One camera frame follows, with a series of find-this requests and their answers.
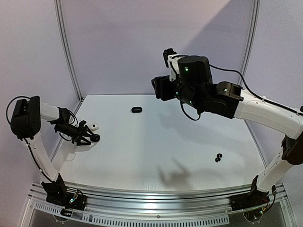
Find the black glossy charging case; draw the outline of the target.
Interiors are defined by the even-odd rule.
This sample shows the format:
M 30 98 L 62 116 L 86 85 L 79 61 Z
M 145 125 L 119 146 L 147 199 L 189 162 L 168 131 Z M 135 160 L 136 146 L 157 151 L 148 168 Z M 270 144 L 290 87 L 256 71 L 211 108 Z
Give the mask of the black glossy charging case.
M 100 141 L 100 135 L 98 135 L 98 134 L 91 135 L 90 141 L 91 142 L 99 142 Z

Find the white earbud charging case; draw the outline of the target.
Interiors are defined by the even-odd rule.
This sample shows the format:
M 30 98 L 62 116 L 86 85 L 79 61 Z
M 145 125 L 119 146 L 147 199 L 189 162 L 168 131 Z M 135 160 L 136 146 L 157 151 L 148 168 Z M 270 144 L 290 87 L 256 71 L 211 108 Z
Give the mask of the white earbud charging case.
M 99 129 L 99 125 L 98 125 L 97 123 L 90 124 L 90 125 L 89 125 L 89 129 L 90 129 L 91 131 L 96 131 L 96 130 Z

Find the black oval charging case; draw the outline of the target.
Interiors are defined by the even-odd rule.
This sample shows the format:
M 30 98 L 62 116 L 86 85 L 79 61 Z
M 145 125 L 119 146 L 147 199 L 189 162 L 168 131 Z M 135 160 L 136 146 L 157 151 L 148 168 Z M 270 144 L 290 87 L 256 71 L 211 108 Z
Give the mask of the black oval charging case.
M 141 113 L 143 111 L 143 109 L 139 106 L 135 106 L 131 108 L 131 112 L 132 113 Z

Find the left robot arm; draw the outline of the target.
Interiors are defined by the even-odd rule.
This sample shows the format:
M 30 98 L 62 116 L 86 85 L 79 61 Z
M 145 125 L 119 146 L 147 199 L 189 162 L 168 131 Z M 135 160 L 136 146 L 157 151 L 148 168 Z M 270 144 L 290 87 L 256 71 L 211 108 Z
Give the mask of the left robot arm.
M 53 125 L 55 132 L 68 136 L 68 141 L 77 146 L 88 146 L 100 140 L 85 120 L 79 122 L 69 109 L 43 103 L 39 96 L 13 98 L 6 107 L 6 119 L 12 133 L 30 152 L 42 178 L 51 183 L 57 182 L 60 174 L 44 147 L 40 133 L 42 120 Z

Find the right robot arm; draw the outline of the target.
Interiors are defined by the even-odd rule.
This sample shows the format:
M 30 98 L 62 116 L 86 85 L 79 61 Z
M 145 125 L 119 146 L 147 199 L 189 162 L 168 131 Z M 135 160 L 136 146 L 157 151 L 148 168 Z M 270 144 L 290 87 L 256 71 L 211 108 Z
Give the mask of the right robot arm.
M 217 114 L 229 119 L 249 120 L 285 135 L 281 150 L 256 176 L 245 195 L 255 206 L 293 166 L 303 163 L 303 111 L 286 107 L 252 92 L 248 86 L 231 82 L 213 83 L 209 60 L 204 56 L 170 54 L 165 57 L 167 76 L 151 80 L 157 99 L 177 99 L 194 108 L 198 115 Z

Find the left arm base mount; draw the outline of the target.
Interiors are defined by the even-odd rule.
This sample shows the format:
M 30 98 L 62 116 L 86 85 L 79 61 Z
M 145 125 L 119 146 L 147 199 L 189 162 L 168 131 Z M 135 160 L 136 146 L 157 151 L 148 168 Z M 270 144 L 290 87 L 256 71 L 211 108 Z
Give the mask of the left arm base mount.
M 79 189 L 76 189 L 75 192 L 68 192 L 64 184 L 42 182 L 41 185 L 47 194 L 48 203 L 62 206 L 65 209 L 85 210 L 88 197 Z

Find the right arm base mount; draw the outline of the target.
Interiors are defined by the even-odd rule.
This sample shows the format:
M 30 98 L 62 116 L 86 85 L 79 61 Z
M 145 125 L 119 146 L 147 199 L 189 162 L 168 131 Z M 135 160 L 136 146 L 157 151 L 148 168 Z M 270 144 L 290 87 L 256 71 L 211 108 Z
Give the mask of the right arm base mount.
M 253 189 L 248 193 L 233 195 L 229 198 L 232 211 L 253 208 L 269 202 L 269 192 Z

